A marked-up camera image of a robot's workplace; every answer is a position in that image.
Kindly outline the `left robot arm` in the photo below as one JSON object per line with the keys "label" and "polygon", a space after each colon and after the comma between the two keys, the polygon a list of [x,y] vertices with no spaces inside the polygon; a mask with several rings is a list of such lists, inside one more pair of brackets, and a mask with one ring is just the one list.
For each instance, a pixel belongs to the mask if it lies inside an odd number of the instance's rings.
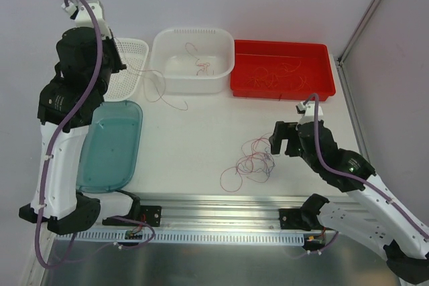
{"label": "left robot arm", "polygon": [[129,100],[104,99],[112,74],[125,68],[115,42],[92,27],[65,31],[53,79],[40,93],[40,178],[19,217],[59,235],[95,224],[136,224],[140,199],[125,186],[137,161],[143,113]]}

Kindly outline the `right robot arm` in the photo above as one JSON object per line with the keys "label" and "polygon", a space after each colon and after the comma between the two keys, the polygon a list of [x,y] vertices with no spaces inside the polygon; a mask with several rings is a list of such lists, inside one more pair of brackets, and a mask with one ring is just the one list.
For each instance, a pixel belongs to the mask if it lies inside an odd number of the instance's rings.
{"label": "right robot arm", "polygon": [[283,229],[331,229],[367,247],[385,260],[401,280],[417,285],[428,281],[428,227],[395,201],[374,167],[354,151],[341,149],[332,133],[319,122],[278,121],[269,138],[271,154],[300,157],[328,185],[346,193],[375,219],[368,222],[319,194],[299,208],[281,209]]}

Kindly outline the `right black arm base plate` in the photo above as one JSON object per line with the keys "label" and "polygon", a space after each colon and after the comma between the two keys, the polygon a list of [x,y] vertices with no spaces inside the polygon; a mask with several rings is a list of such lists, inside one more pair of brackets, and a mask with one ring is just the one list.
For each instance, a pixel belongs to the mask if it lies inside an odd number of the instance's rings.
{"label": "right black arm base plate", "polygon": [[311,227],[302,217],[299,208],[281,208],[279,212],[280,228],[282,230],[303,230],[311,231]]}

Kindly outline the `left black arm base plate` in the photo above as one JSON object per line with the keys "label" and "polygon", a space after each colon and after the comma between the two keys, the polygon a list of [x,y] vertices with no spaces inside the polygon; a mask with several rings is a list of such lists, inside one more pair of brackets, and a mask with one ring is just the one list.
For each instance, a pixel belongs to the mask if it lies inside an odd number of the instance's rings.
{"label": "left black arm base plate", "polygon": [[[162,218],[161,206],[144,206],[141,205],[137,214],[128,214],[123,218],[144,222],[152,227],[159,227]],[[136,223],[124,222],[114,218],[107,218],[102,221],[103,226],[137,226]]]}

